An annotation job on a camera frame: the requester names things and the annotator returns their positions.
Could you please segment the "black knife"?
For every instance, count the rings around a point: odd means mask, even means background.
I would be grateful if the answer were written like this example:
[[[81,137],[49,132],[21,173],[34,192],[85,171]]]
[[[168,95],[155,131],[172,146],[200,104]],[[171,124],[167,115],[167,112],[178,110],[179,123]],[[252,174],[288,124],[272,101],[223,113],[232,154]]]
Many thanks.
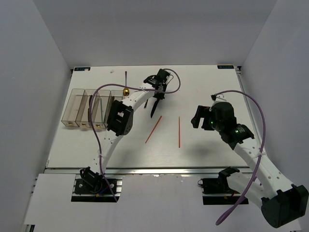
[[[91,100],[92,100],[92,97],[93,97],[93,95],[90,95],[90,96],[89,96],[89,101],[88,101],[88,111],[89,111],[90,106],[91,106]]]

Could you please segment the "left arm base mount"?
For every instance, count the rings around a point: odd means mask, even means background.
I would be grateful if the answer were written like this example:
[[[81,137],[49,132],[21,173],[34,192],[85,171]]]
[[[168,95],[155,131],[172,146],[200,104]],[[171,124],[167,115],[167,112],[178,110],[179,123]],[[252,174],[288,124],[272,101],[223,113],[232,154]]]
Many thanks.
[[[90,170],[80,170],[75,179],[71,196],[72,202],[80,203],[115,203],[120,198],[122,182],[119,179],[107,178]]]

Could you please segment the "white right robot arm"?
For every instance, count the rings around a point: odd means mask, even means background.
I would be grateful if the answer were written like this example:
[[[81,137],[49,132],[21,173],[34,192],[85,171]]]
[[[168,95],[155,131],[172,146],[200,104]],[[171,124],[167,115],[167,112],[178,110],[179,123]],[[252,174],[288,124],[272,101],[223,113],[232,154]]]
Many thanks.
[[[259,183],[252,182],[235,167],[228,167],[218,174],[213,187],[204,186],[207,192],[236,191],[261,209],[265,220],[279,228],[306,213],[309,192],[296,186],[283,175],[266,154],[259,151],[257,140],[250,129],[237,123],[234,108],[229,102],[215,102],[211,107],[199,105],[191,124],[196,129],[217,131],[221,139],[251,168]]]

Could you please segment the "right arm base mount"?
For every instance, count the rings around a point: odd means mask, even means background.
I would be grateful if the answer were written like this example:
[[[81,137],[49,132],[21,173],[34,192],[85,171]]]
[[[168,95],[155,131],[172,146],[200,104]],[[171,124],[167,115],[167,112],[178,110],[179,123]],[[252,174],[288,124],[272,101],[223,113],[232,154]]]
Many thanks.
[[[217,178],[202,178],[197,185],[202,188],[203,205],[234,205],[241,194],[228,186],[227,177],[239,173],[239,169],[228,167],[218,173]]]

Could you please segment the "blue knife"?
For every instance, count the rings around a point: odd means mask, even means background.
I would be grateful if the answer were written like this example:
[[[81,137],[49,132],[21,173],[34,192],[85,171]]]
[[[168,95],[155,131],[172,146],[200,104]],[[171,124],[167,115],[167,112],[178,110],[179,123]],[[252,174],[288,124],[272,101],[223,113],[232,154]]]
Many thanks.
[[[155,110],[156,110],[157,105],[158,105],[159,102],[160,102],[160,99],[157,99],[157,100],[154,102],[153,107],[152,107],[152,110],[151,110],[151,114],[150,114],[150,117],[151,117],[151,118],[153,117],[153,115],[154,115],[154,113],[155,113]]]

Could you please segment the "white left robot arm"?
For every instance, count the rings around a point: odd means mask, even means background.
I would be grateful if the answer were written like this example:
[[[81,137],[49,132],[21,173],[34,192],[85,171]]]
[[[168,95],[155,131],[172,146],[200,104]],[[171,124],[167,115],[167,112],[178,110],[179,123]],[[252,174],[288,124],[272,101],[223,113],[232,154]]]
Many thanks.
[[[167,85],[169,84],[172,72],[173,70],[168,68],[160,69],[157,74],[146,77],[140,87],[127,87],[128,89],[133,90],[132,94],[126,96],[121,101],[114,100],[111,103],[107,117],[107,132],[104,136],[103,143],[98,136],[95,129],[95,123],[92,120],[95,97],[97,97],[99,91],[105,87],[121,87],[122,85],[114,83],[102,85],[98,87],[90,97],[87,111],[88,123],[98,143],[98,158],[96,165],[99,170],[98,175],[103,179],[106,178],[105,172],[107,164],[116,146],[133,128],[133,116],[136,110],[151,97],[161,100],[166,94],[172,94],[178,91],[178,88],[173,91],[167,91]]]

